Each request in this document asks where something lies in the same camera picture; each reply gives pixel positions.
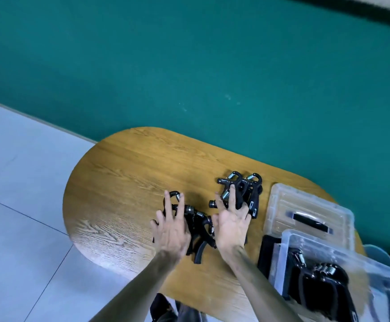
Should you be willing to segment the person's left forearm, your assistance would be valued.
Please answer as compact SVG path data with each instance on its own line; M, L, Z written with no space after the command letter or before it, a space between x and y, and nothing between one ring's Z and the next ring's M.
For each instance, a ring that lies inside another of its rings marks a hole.
M144 322L156 294L182 257L160 250L89 322Z

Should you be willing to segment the black hand grip strengthener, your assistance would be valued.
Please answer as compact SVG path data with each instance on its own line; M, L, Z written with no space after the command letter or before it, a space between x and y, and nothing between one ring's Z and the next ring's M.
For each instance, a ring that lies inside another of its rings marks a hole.
M182 194L178 191L170 191L170 196L171 196L171 200L173 198L176 198L176 200L178 201L177 204L172 203L172 210L173 210L175 219L179 219L182 221L184 218L185 206L186 206L185 196L184 196L184 194Z
M230 196L230 186L235 186L235 205L236 209L240 209L244 202L244 193L247 191L247 184L243 181L243 176L237 171L233 171L226 178L217 178L217 184L223 186L223 191L220 195L221 200L223 201L226 208L228 208L229 196Z
M200 238L212 248L216 248L214 227L211 216L198 211L192 205L185 205L184 215L191 234L191 246Z
M203 252L207 246L210 246L213 249L217 248L214 232L207 232L203 235L200 235L199 233L193 233L191 235L191 241L186 251L186 256L193 255L193 263L200 265L202 263Z
M242 197L249 207L249 214L256 219L259 209L259 197L262 194L262 177L258 173L252 173L242 180Z

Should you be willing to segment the light blue chair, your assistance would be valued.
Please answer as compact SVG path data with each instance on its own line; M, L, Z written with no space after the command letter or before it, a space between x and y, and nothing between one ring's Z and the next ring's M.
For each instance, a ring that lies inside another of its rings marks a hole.
M363 248L368 258L390 267L390 255L385 250L372 244L364 244Z

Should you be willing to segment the person's right hand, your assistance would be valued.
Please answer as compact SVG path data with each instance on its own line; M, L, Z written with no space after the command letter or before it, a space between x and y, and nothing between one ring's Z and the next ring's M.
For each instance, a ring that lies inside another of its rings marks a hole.
M235 251L244 250L248 231L245 217L249 215L249 207L243 202L240 212L233 212L230 210L230 198L226 208L218 194L215 195L215 204L220 220L220 230L215 233L215 242L224 261L229 262Z

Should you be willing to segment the clear plastic storage bin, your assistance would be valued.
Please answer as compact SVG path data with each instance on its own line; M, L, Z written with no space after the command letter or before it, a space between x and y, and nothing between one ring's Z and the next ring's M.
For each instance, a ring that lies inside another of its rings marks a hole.
M390 267L294 229L285 230L282 236L285 249L300 249L310 265L318 261L344 269L360 322L390 322ZM286 262L280 252L280 244L275 244L268 279L282 294Z

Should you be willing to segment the person's dark trousers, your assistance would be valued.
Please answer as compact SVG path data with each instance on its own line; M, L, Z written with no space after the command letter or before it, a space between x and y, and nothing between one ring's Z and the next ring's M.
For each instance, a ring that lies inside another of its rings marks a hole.
M150 306L152 322L208 322L206 314L175 301L176 312L162 293L157 293Z

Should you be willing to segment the person's left hand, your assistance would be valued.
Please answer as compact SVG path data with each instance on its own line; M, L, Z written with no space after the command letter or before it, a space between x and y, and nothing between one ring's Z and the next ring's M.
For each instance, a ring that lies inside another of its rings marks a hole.
M183 220L175 219L166 223L162 211L156 211L155 220L159 223L158 234L153 234L156 257L164 258L172 266L176 266L186 256L191 234L185 216Z

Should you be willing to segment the pile of black grip strengtheners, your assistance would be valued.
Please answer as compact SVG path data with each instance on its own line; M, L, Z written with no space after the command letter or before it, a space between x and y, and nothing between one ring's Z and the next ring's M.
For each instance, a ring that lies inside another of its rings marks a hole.
M285 300L294 300L331 321L359 322L348 284L341 266L318 261L310 265L300 249L288 250L282 290Z

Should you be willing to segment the black flat pad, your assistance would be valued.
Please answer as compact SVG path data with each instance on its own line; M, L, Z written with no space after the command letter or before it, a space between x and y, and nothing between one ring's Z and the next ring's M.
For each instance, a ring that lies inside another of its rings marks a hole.
M261 248L257 261L258 270L268 279L271 269L271 262L275 244L281 244L281 238L271 235L263 235Z

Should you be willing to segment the person's right forearm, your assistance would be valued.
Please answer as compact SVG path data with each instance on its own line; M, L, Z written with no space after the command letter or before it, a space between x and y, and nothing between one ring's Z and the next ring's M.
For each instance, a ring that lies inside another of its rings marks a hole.
M240 283L258 322L303 322L250 260L241 246L219 248Z

